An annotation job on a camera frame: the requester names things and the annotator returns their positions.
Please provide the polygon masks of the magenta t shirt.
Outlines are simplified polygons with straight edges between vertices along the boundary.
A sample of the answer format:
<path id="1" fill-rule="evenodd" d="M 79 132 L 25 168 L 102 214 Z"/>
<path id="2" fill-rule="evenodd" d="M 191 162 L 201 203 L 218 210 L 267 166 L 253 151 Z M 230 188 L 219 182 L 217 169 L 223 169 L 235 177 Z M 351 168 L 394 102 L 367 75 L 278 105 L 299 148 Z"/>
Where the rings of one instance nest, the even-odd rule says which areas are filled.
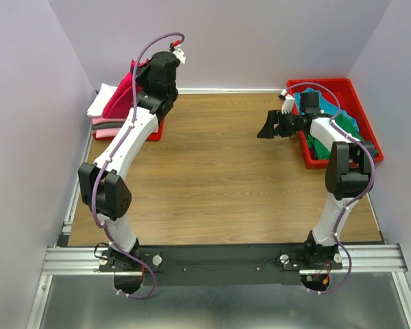
<path id="1" fill-rule="evenodd" d="M 136 61 L 132 60 L 130 64 L 130 72 L 121 80 L 113 96 L 102 112 L 104 119 L 122 119 L 125 120 L 133 105 L 132 93 L 132 71 L 136 66 Z"/>

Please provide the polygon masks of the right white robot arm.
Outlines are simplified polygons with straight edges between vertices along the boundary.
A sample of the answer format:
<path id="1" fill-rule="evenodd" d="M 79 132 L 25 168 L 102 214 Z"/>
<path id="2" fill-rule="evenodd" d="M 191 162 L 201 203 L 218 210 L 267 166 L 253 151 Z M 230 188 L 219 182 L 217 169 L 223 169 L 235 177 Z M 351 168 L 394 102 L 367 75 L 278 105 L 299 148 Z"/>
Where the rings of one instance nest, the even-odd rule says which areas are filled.
<path id="1" fill-rule="evenodd" d="M 285 138 L 305 132 L 329 150 L 325 207 L 299 253 L 302 263 L 315 269 L 334 260 L 340 246 L 340 233 L 351 210 L 373 188 L 375 146 L 341 128 L 336 114 L 330 115 L 321 109 L 316 92 L 301 93 L 297 114 L 292 111 L 297 101 L 287 90 L 278 98 L 282 102 L 281 109 L 268 112 L 257 137 Z"/>

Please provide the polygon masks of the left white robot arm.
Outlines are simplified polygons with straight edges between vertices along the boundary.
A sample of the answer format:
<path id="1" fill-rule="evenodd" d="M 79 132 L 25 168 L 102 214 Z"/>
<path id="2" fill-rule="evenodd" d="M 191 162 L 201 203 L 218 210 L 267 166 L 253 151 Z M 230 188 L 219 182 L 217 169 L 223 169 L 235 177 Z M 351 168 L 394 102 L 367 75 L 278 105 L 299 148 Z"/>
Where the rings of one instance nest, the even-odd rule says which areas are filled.
<path id="1" fill-rule="evenodd" d="M 82 201 L 92 213 L 95 224 L 109 239 L 114 262 L 124 271 L 139 262 L 139 242 L 133 233 L 127 211 L 132 194 L 125 179 L 130 165 L 148 137 L 171 111 L 178 98 L 177 68 L 186 55 L 181 48 L 160 51 L 131 71 L 132 107 L 118 134 L 92 163 L 78 169 Z"/>

